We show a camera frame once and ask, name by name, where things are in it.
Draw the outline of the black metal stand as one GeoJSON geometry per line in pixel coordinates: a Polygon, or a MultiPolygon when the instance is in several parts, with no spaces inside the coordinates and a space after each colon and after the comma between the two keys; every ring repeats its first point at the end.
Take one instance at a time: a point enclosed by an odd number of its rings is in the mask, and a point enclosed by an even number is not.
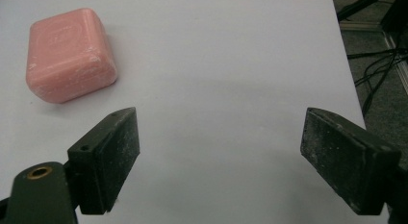
{"type": "MultiPolygon", "coordinates": [[[[357,0],[337,12],[338,21],[343,21],[379,0],[357,0]]],[[[379,23],[384,32],[400,32],[408,26],[408,0],[395,0],[379,23]]]]}

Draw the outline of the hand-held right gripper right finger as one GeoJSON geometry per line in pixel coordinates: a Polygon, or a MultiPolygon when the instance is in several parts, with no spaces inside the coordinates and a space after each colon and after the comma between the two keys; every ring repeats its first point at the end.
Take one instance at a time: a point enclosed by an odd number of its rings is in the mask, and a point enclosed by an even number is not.
{"type": "Polygon", "coordinates": [[[301,155],[359,215],[401,214],[401,151],[346,118],[306,111],[301,155]]]}

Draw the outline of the pink soap bar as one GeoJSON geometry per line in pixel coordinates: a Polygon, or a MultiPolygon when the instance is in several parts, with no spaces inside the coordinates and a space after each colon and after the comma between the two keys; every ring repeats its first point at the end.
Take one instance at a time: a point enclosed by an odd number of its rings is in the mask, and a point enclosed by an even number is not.
{"type": "Polygon", "coordinates": [[[48,103],[64,103],[117,79],[113,52],[95,11],[82,8],[30,27],[26,83],[48,103]]]}

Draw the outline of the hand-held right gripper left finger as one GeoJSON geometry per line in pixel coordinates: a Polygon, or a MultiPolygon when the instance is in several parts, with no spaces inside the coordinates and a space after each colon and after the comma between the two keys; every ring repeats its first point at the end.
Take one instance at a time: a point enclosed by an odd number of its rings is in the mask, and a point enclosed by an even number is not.
{"type": "Polygon", "coordinates": [[[81,213],[112,210],[139,153],[133,107],[108,114],[67,150],[66,172],[81,213]]]}

